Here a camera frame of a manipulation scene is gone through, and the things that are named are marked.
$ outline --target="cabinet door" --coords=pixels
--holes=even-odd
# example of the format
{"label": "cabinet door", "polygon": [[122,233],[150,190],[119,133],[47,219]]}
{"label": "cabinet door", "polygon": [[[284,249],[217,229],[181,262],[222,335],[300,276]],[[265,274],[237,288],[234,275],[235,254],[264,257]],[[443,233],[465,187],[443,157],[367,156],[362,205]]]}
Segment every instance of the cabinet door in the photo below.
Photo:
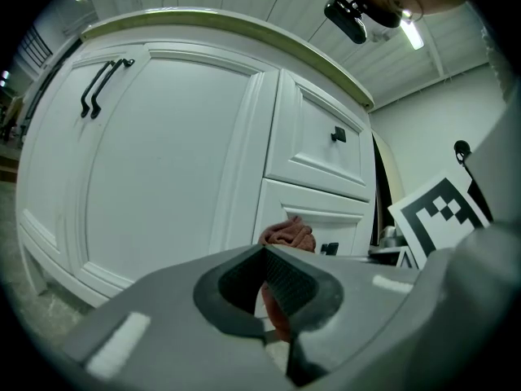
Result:
{"label": "cabinet door", "polygon": [[301,216],[313,229],[315,253],[323,244],[338,243],[337,255],[367,255],[373,214],[362,201],[263,179],[252,242],[266,227]]}
{"label": "cabinet door", "polygon": [[112,296],[159,268],[249,244],[278,70],[207,46],[148,61],[85,151],[77,276]]}
{"label": "cabinet door", "polygon": [[[89,120],[88,116],[80,117],[81,96],[100,68],[127,54],[130,47],[117,46],[70,59],[42,97],[28,130],[18,184],[19,222],[36,244],[67,270],[63,194],[79,135]],[[89,105],[104,74],[86,98]],[[116,86],[108,83],[99,102],[115,91]]]}
{"label": "cabinet door", "polygon": [[[335,127],[345,133],[345,142],[332,140]],[[282,71],[265,176],[372,201],[370,129],[315,85]]]}

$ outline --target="cabinet countertop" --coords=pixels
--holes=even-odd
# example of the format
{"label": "cabinet countertop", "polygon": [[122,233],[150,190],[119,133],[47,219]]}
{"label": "cabinet countertop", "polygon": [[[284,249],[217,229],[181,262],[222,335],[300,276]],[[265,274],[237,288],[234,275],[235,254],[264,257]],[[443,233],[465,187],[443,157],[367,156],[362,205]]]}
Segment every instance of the cabinet countertop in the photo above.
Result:
{"label": "cabinet countertop", "polygon": [[158,24],[203,26],[237,33],[267,43],[295,56],[328,77],[353,97],[366,111],[374,106],[370,93],[343,67],[306,41],[273,24],[230,11],[163,7],[135,11],[91,25],[81,34],[83,42],[120,30]]}

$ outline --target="black drawer knob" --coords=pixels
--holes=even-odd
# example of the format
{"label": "black drawer knob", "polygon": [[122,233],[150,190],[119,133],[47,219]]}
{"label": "black drawer knob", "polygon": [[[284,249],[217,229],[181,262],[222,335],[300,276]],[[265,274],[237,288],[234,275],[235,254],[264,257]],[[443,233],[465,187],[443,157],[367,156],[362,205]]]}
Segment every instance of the black drawer knob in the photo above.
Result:
{"label": "black drawer knob", "polygon": [[340,142],[345,143],[345,141],[346,141],[345,130],[342,129],[341,127],[335,126],[335,132],[333,134],[331,134],[331,139],[333,139],[333,142],[336,142],[337,140],[339,140]]}
{"label": "black drawer knob", "polygon": [[335,256],[336,252],[339,250],[339,244],[323,244],[320,249],[321,255],[329,255],[329,256]]}

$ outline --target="drawer front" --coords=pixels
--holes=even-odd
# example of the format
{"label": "drawer front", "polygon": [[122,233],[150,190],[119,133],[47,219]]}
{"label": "drawer front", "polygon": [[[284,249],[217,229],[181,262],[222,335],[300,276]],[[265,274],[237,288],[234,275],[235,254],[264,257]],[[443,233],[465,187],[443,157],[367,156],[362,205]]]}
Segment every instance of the drawer front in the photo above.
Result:
{"label": "drawer front", "polygon": [[266,227],[295,215],[313,229],[316,253],[323,244],[338,243],[337,255],[367,255],[374,215],[369,204],[266,178],[252,242]]}
{"label": "drawer front", "polygon": [[[345,142],[333,140],[335,128]],[[281,71],[265,177],[371,201],[370,129],[326,92]]]}

